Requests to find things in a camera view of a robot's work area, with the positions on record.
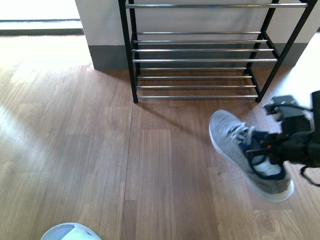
gray sneaker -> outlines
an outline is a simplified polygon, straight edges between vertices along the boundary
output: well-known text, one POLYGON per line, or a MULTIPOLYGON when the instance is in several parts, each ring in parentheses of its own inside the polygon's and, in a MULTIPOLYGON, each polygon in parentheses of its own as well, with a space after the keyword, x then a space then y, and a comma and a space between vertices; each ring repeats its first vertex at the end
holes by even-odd
POLYGON ((254 126, 247 126, 230 112, 218 110, 211 116, 209 133, 216 151, 241 169, 246 182, 260 197, 280 203, 294 193, 294 182, 283 165, 271 164, 266 156, 249 161, 244 155, 247 150, 258 149, 267 132, 255 131, 254 126))

chrome rod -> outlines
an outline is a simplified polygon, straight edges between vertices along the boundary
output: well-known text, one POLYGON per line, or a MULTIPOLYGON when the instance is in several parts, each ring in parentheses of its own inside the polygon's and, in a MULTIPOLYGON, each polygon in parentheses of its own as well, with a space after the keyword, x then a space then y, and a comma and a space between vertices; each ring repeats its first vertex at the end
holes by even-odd
POLYGON ((135 44, 249 44, 268 40, 134 40, 135 44))
POLYGON ((272 52, 274 49, 231 49, 231 48, 208 48, 208 49, 133 49, 133 53, 158 53, 158 52, 272 52))
POLYGON ((251 79, 252 76, 138 76, 143 79, 251 79))
POLYGON ((194 96, 138 96, 138 99, 239 99, 257 98, 258 95, 194 95, 194 96))
POLYGON ((126 4, 127 9, 144 8, 187 8, 187 9, 229 9, 229 8, 306 8, 307 3, 263 3, 263 4, 126 4))
POLYGON ((266 59, 134 59, 134 63, 254 63, 277 62, 276 58, 266 59))
POLYGON ((246 67, 145 67, 140 68, 141 71, 176 71, 176 70, 246 70, 246 67))
POLYGON ((247 89, 255 85, 177 85, 177 86, 136 86, 137 89, 247 89))
POLYGON ((261 34, 261 31, 140 31, 137 35, 224 35, 261 34))

white wall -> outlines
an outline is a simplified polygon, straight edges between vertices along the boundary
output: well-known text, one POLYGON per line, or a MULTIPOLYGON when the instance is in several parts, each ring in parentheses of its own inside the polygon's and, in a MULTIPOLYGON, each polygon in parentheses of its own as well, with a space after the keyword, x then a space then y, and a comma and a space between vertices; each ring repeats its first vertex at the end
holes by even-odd
MULTIPOLYGON (((122 26, 117 0, 75 0, 88 45, 123 45, 122 26)), ((163 0, 161 3, 194 3, 195 0, 163 0)), ((228 0, 237 3, 240 0, 228 0)), ((299 3, 298 0, 281 0, 281 3, 299 3)), ((146 3, 136 0, 135 3, 146 3)), ((159 3, 149 0, 148 3, 159 3)), ((262 3, 261 0, 242 0, 241 3, 262 3)), ((277 9, 268 34, 274 43, 285 43, 304 8, 277 9)), ((137 9, 138 31, 258 31, 267 9, 137 9)), ((296 43, 308 43, 320 26, 320 1, 316 4, 296 43)), ((244 38, 247 36, 230 36, 244 38)))

white shoelace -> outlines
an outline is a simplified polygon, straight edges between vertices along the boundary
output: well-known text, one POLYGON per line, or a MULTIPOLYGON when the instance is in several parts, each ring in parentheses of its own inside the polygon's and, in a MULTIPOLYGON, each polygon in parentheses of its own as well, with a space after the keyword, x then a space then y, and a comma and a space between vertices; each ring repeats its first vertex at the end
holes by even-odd
POLYGON ((229 129, 228 134, 231 134, 233 139, 238 139, 241 142, 250 145, 252 134, 256 128, 254 126, 246 126, 246 123, 239 123, 234 125, 232 128, 229 129))

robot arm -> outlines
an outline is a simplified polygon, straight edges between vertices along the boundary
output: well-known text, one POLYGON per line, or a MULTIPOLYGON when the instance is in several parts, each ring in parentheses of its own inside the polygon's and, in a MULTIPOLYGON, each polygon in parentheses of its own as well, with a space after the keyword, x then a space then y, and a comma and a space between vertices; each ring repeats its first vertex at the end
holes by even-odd
POLYGON ((312 185, 320 187, 305 173, 307 168, 320 168, 320 91, 312 93, 313 109, 298 106, 291 96, 272 98, 272 104, 264 106, 268 115, 281 122, 281 133, 267 134, 261 141, 260 149, 245 152, 252 160, 256 156, 268 156, 272 164, 303 164, 300 174, 312 185), (314 131, 303 110, 313 112, 314 131))

